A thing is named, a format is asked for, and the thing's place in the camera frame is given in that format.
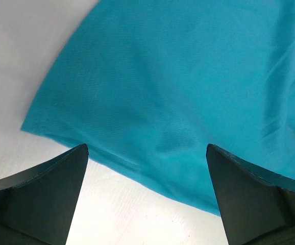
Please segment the teal t shirt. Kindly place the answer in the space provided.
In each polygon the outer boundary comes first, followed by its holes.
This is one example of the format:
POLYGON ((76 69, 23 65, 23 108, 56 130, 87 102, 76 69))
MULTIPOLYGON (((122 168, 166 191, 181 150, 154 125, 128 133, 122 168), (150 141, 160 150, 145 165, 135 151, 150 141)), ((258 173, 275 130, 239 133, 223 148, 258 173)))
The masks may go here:
POLYGON ((21 129, 213 214, 210 143, 295 179, 295 1, 100 1, 21 129))

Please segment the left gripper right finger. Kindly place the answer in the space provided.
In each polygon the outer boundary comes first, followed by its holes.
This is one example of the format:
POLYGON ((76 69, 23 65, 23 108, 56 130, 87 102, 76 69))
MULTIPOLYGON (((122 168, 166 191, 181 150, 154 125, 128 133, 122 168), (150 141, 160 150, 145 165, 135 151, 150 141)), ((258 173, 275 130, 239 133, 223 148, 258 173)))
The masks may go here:
POLYGON ((230 245, 295 244, 295 180, 214 144, 206 159, 230 245))

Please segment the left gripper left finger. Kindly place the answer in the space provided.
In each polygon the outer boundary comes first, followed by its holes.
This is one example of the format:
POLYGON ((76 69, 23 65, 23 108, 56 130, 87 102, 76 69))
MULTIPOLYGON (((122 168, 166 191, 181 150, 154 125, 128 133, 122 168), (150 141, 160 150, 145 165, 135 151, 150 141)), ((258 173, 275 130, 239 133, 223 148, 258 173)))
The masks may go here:
POLYGON ((88 156, 81 144, 0 179, 0 244, 66 244, 88 156))

